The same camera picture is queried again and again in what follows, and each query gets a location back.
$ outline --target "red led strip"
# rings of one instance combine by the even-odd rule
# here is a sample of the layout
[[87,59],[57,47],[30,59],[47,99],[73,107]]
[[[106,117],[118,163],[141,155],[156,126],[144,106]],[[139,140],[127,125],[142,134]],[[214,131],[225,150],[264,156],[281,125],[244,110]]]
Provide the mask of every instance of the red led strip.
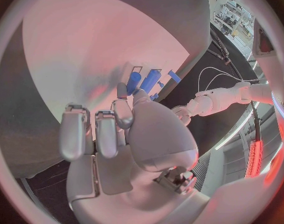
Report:
[[246,178],[254,178],[260,174],[262,154],[263,142],[252,142],[250,146],[249,161],[245,173]]

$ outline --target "robotic arm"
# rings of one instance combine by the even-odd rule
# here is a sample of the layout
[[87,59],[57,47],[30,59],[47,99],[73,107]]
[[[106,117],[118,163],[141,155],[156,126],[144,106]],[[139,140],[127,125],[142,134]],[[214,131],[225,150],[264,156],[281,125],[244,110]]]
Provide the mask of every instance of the robotic arm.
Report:
[[177,106],[172,111],[188,125],[190,117],[199,115],[206,116],[221,112],[233,103],[249,104],[251,101],[273,104],[269,84],[254,84],[239,82],[235,86],[217,88],[198,92],[186,106]]

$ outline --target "robotic hand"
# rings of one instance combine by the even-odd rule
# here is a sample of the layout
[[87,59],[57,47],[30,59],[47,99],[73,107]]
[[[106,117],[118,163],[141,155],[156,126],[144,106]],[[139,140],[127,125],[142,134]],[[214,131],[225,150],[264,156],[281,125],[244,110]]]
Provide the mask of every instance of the robotic hand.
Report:
[[272,104],[271,89],[268,84],[239,82],[235,86],[217,88],[196,93],[196,98],[186,106],[176,106],[172,111],[184,125],[190,123],[190,117],[206,116],[227,109],[233,103],[249,104],[252,100]]

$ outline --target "white curved panel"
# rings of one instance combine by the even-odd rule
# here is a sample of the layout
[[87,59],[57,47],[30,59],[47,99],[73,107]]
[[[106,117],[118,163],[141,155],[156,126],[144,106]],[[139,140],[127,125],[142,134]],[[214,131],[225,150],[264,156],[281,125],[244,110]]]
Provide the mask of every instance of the white curved panel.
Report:
[[39,0],[23,20],[23,44],[35,85],[58,121],[70,102],[92,117],[109,109],[117,83],[132,70],[125,64],[146,64],[142,76],[162,69],[166,83],[189,55],[158,23],[119,0]]

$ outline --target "blue cylinder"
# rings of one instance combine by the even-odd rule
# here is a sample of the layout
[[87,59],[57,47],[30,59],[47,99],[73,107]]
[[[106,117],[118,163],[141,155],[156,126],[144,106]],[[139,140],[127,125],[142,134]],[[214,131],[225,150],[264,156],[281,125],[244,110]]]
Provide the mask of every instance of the blue cylinder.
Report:
[[141,80],[141,75],[138,72],[132,72],[129,76],[129,80],[127,82],[127,95],[130,96],[133,91],[137,88],[137,85],[139,84]]
[[176,75],[175,72],[172,70],[168,72],[168,75],[171,76],[173,80],[176,81],[176,83],[179,83],[181,81],[181,78],[178,75]]
[[151,70],[148,76],[143,80],[140,88],[147,94],[152,90],[155,84],[158,82],[162,74],[158,70]]

